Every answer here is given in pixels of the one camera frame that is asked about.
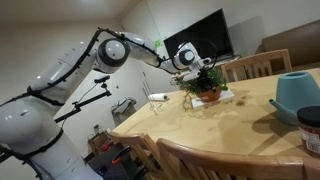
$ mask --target black tv screen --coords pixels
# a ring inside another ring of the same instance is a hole
[[[216,53],[208,41],[216,46]],[[169,57],[173,57],[178,51],[178,46],[185,42],[191,42],[201,58],[233,55],[233,47],[222,9],[165,39],[164,44]]]

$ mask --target wooden table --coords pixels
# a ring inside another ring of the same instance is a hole
[[[320,84],[320,69],[306,70]],[[269,104],[275,98],[278,76],[229,83],[235,94],[218,105],[185,112],[185,92],[169,93],[157,114],[146,104],[119,125],[115,132],[148,133],[156,141],[165,138],[202,150],[235,154],[302,155],[298,127],[286,125]]]

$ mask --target potted plant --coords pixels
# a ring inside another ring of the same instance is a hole
[[[198,96],[202,102],[216,101],[220,98],[221,91],[228,90],[226,79],[215,68],[202,68],[199,77],[189,81],[184,81],[183,76],[175,77],[173,84]]]

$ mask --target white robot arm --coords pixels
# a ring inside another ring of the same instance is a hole
[[[104,31],[115,38],[103,41],[94,52],[92,47]],[[114,73],[128,57],[169,73],[187,67],[197,70],[210,62],[201,59],[191,43],[183,44],[173,59],[162,59],[149,39],[99,28],[88,46],[80,44],[56,58],[26,93],[0,105],[0,143],[10,148],[0,146],[0,162],[15,156],[45,180],[102,179],[83,162],[53,117],[92,69]],[[107,89],[105,95],[111,95]]]

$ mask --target black cable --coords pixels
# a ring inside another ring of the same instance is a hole
[[[96,83],[94,86],[92,86],[92,88],[90,88],[86,93],[84,93],[83,96],[79,99],[79,101],[77,101],[77,103],[80,103],[81,100],[82,100],[90,91],[92,91],[92,89],[95,88],[97,85],[98,85],[98,83]],[[61,125],[61,128],[62,128],[62,129],[63,129],[64,123],[67,121],[67,119],[68,119],[68,118],[66,118],[66,119],[62,122],[62,125]]]

